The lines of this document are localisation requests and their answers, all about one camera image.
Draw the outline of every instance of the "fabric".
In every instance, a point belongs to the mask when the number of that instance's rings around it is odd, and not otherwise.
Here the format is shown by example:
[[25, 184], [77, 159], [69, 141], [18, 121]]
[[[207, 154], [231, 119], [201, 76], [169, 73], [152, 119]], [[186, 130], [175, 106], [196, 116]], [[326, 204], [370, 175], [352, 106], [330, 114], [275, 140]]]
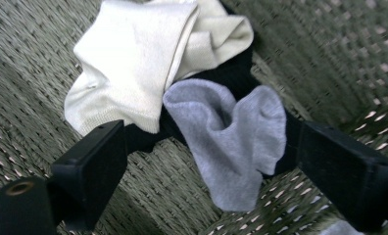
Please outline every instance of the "fabric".
[[124, 136], [126, 138], [125, 149], [128, 155], [136, 151], [151, 153], [157, 142], [170, 137], [166, 131], [162, 130], [156, 134], [152, 134], [141, 130], [135, 124], [124, 127]]
[[247, 19], [218, 0], [104, 1], [74, 47], [83, 73], [66, 97], [66, 119], [81, 135], [115, 119], [157, 133], [176, 79], [217, 67], [252, 40]]
[[214, 82], [184, 80], [164, 95], [210, 189], [224, 211], [248, 212], [256, 204], [262, 173], [273, 174], [285, 148], [285, 113], [276, 93], [259, 86], [236, 103]]

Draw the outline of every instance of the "sock cuff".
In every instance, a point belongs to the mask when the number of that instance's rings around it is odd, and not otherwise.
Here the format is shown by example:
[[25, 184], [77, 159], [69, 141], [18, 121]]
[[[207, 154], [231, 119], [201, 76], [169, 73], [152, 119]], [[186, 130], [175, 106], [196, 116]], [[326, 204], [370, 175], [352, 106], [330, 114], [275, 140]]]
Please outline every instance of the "sock cuff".
[[66, 114], [66, 119], [72, 127], [83, 136], [101, 124], [118, 119], [122, 119], [124, 125], [136, 122], [136, 125], [140, 129], [149, 133], [154, 134], [160, 131], [160, 117], [152, 117], [133, 111], [125, 111], [118, 107], [106, 108], [94, 116], [79, 119], [74, 119], [72, 115]]

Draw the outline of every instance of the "wicker seat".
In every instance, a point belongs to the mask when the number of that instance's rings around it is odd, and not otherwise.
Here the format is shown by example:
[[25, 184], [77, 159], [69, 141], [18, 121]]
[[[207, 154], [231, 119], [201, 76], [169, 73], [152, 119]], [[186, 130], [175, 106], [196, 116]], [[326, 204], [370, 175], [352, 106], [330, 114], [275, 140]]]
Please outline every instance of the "wicker seat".
[[[388, 1], [223, 3], [251, 21], [252, 73], [291, 113], [333, 125], [388, 157]], [[0, 1], [0, 187], [48, 176], [79, 139], [63, 102], [81, 72], [73, 46], [99, 6]], [[176, 140], [128, 158], [96, 234], [316, 234], [340, 217], [299, 169], [268, 180], [256, 210], [225, 213]], [[69, 234], [63, 226], [59, 232]]]

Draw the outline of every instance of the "screw hole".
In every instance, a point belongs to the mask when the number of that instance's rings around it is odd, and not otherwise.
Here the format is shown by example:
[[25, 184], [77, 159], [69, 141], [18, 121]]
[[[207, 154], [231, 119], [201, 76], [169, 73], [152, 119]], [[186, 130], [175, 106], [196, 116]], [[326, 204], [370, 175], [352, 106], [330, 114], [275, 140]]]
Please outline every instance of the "screw hole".
[[7, 195], [9, 196], [18, 196], [20, 194], [23, 194], [27, 192], [29, 189], [31, 189], [34, 186], [34, 183], [27, 181], [27, 182], [21, 182], [18, 183], [11, 188], [7, 190]]

